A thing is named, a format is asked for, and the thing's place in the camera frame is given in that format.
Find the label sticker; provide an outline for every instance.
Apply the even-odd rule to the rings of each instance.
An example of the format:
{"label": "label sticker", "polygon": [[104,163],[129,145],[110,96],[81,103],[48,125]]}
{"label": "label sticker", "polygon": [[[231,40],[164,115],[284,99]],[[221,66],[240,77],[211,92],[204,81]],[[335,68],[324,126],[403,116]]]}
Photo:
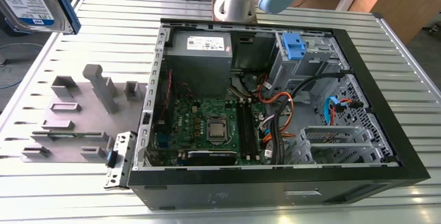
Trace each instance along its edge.
{"label": "label sticker", "polygon": [[271,150],[264,150],[264,157],[271,158],[272,157],[272,151]]}
{"label": "label sticker", "polygon": [[221,37],[188,37],[187,39],[188,50],[225,50]]}
{"label": "label sticker", "polygon": [[13,14],[28,24],[52,25],[53,16],[42,0],[5,0]]}
{"label": "label sticker", "polygon": [[268,82],[263,82],[263,86],[269,90],[271,89],[271,87],[272,87],[272,85],[268,83]]}

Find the aluminum extrusion table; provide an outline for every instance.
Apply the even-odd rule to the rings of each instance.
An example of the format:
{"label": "aluminum extrusion table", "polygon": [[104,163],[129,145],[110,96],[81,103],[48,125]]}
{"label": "aluminum extrusion table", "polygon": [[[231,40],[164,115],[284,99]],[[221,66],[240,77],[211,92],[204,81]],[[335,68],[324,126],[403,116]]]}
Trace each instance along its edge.
{"label": "aluminum extrusion table", "polygon": [[441,220],[439,91],[387,24],[368,13],[288,9],[257,11],[259,23],[347,30],[410,138],[431,179],[350,205],[201,211],[149,211],[134,194],[104,191],[102,164],[22,163],[20,151],[41,130],[50,82],[70,75],[85,82],[86,63],[113,82],[148,82],[159,18],[211,19],[211,5],[171,0],[73,0],[80,34],[52,34],[0,115],[0,220],[65,223],[81,219],[124,223],[434,223]]}

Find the hard drive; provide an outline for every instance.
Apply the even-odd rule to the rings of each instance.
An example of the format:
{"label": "hard drive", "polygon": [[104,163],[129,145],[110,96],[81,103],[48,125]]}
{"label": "hard drive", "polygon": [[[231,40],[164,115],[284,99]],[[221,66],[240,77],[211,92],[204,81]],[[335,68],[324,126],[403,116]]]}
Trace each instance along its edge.
{"label": "hard drive", "polygon": [[0,0],[0,9],[14,31],[78,32],[69,0]]}

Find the red cable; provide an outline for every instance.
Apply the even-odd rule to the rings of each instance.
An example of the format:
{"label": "red cable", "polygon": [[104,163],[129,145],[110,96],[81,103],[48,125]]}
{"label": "red cable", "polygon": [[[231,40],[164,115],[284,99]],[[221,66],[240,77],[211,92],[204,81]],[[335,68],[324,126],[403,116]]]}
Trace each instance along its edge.
{"label": "red cable", "polygon": [[165,96],[164,107],[163,107],[163,111],[160,112],[160,118],[159,118],[159,120],[163,120],[163,117],[164,117],[164,112],[165,112],[165,107],[167,107],[168,97],[169,97],[169,90],[171,90],[171,69],[169,69],[169,71],[168,71],[168,89],[167,89],[167,96]]}

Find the metal bracket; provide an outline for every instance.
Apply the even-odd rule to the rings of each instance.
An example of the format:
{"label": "metal bracket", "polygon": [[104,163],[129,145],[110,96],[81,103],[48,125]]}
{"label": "metal bracket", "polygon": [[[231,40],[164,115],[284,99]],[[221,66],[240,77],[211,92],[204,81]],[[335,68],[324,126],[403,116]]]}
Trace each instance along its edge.
{"label": "metal bracket", "polygon": [[113,149],[108,153],[116,153],[116,156],[108,156],[105,163],[106,165],[110,164],[105,175],[104,189],[106,190],[128,189],[126,181],[130,167],[130,159],[133,157],[134,141],[136,135],[132,132],[125,132],[116,135]]}

